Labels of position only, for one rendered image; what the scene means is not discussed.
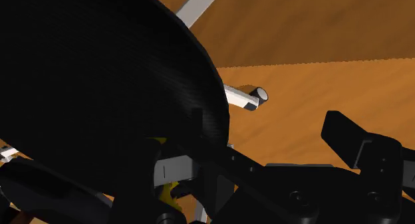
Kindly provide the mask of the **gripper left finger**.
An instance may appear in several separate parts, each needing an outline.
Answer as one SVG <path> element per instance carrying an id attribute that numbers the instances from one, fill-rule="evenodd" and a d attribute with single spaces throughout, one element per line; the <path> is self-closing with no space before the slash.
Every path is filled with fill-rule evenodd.
<path id="1" fill-rule="evenodd" d="M 222 176 L 237 185 L 236 192 L 213 215 L 213 224 L 226 219 L 252 217 L 265 219 L 268 223 L 315 224 L 319 206 L 304 190 L 293 183 L 278 180 L 271 183 L 271 168 L 261 166 L 245 155 L 227 146 L 212 146 L 202 136 L 203 112 L 192 110 L 192 124 L 196 135 L 180 144 L 180 149 L 195 160 L 204 175 Z M 247 210 L 236 215 L 236 211 Z"/>

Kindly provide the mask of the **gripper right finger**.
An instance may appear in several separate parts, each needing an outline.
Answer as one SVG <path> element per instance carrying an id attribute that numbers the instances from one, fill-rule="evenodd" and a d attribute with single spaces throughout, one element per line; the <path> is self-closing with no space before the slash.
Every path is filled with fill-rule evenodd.
<path id="1" fill-rule="evenodd" d="M 321 138 L 350 168 L 359 169 L 353 207 L 362 224 L 415 224 L 415 203 L 403 198 L 402 144 L 367 132 L 337 110 L 325 115 Z"/>

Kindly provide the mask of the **black wheel toy white frame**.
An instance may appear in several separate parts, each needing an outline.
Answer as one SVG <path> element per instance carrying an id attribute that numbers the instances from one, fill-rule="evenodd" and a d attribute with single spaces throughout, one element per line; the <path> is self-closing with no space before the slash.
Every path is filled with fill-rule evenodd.
<path id="1" fill-rule="evenodd" d="M 224 147 L 225 86 L 206 50 L 159 0 L 0 0 L 0 139 L 139 210 L 156 138 Z"/>

